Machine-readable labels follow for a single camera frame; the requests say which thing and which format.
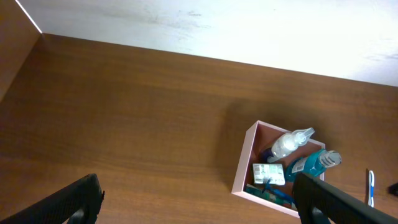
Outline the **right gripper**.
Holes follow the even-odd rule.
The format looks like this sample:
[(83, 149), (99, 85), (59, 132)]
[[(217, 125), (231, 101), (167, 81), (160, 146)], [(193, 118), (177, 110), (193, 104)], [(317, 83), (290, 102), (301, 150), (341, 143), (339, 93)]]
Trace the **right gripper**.
[(388, 193), (398, 197), (398, 183), (392, 184), (391, 186), (388, 187)]

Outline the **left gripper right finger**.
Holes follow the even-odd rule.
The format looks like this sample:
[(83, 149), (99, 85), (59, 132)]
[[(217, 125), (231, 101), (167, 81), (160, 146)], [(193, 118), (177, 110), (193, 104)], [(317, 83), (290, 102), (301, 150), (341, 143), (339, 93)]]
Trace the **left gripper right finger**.
[(303, 224), (397, 224), (397, 218), (306, 173), (296, 176), (293, 196)]

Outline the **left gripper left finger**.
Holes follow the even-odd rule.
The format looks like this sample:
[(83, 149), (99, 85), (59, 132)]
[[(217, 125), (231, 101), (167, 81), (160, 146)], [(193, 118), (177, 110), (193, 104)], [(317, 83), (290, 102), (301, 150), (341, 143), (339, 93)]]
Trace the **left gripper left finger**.
[(88, 174), (1, 223), (95, 223), (104, 200), (96, 174)]

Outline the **blue white toothbrush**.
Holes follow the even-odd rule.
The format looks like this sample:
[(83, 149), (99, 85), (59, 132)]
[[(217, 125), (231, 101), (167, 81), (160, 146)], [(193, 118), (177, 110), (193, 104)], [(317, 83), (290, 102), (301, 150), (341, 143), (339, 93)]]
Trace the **blue white toothbrush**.
[(372, 170), (368, 172), (368, 205), (374, 207), (374, 184), (375, 175)]

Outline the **teal mouthwash bottle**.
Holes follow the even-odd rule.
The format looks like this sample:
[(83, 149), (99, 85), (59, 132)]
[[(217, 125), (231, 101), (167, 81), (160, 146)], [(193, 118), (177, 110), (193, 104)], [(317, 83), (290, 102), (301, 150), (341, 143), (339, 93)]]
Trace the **teal mouthwash bottle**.
[(296, 176), (302, 172), (318, 177), (328, 168), (337, 166), (341, 162), (342, 158), (339, 152), (321, 149), (307, 157), (301, 157), (291, 162), (287, 167), (284, 177), (288, 182), (293, 182)]

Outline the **blue disposable razor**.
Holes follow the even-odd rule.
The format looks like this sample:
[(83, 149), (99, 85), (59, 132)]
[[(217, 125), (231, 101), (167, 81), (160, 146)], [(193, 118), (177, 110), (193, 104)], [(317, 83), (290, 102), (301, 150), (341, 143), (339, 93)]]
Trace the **blue disposable razor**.
[(290, 203), (294, 203), (294, 199), (293, 199), (291, 196), (289, 196), (289, 195), (283, 193), (283, 192), (280, 191), (280, 190), (277, 190), (277, 189), (272, 188), (271, 185), (270, 185), (270, 182), (271, 182), (271, 179), (269, 179), (269, 180), (265, 183), (265, 189), (262, 191), (262, 193), (264, 193), (266, 190), (268, 190), (268, 191), (270, 191), (272, 194), (274, 194), (274, 195), (280, 197), (281, 199), (286, 200), (286, 201), (288, 201), (288, 202), (290, 202)]

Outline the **clear pump soap bottle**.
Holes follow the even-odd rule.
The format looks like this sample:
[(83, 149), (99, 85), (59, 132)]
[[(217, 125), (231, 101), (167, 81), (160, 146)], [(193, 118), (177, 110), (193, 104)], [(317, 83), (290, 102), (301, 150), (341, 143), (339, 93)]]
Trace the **clear pump soap bottle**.
[(291, 133), (285, 133), (275, 140), (270, 147), (264, 149), (260, 155), (262, 162), (273, 163), (306, 145), (310, 137), (315, 133), (313, 128), (298, 129)]

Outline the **green white soap box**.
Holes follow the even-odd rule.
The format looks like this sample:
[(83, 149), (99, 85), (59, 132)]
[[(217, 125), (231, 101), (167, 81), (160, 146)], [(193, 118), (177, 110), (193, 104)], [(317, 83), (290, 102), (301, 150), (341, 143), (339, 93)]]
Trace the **green white soap box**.
[(285, 185), (282, 164), (253, 164), (255, 184)]

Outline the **Colgate toothpaste tube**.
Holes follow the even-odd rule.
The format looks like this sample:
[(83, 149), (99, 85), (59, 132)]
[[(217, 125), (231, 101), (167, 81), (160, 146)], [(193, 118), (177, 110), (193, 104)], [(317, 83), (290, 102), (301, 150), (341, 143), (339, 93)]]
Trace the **Colgate toothpaste tube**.
[(262, 193), (261, 189), (258, 189), (258, 188), (256, 188), (253, 185), (247, 184), (246, 188), (245, 188), (245, 191), (247, 193), (251, 194), (251, 195), (257, 196), (257, 197), (259, 197), (261, 199), (267, 200), (267, 201), (272, 202), (272, 203), (276, 203), (276, 204), (284, 206), (286, 208), (290, 208), (292, 210), (296, 210), (297, 209), (292, 202), (290, 202), (288, 200), (285, 200), (285, 199), (283, 199), (280, 196), (276, 196), (276, 195), (274, 195), (272, 193), (269, 193), (267, 191)]

